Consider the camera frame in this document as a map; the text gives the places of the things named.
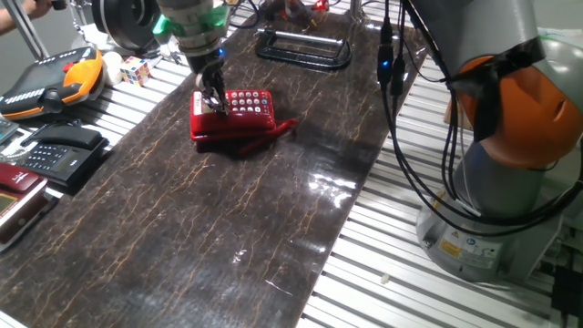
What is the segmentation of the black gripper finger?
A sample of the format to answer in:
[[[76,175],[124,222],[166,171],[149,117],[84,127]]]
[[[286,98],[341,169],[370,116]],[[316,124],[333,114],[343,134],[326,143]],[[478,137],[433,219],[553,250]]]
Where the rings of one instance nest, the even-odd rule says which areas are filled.
[[[226,99],[224,79],[220,70],[217,70],[212,74],[210,84],[212,88],[212,108],[220,116],[226,117],[229,113],[229,101]]]
[[[197,90],[201,94],[202,106],[207,110],[214,110],[214,88],[211,84],[211,75],[205,73],[198,73],[196,75],[195,84]]]

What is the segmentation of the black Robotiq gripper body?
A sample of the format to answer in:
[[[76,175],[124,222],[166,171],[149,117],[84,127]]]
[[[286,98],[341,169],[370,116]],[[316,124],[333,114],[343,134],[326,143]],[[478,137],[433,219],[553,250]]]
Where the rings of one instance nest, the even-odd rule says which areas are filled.
[[[224,50],[222,47],[218,47],[205,55],[186,55],[186,59],[194,74],[211,75],[222,69],[224,65]]]

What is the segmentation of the person's bare hand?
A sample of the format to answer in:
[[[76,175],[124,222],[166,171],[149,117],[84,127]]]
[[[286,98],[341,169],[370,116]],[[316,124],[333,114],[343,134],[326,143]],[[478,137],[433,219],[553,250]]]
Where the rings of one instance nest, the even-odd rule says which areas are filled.
[[[51,0],[24,0],[22,3],[26,15],[32,20],[46,15],[52,7]]]

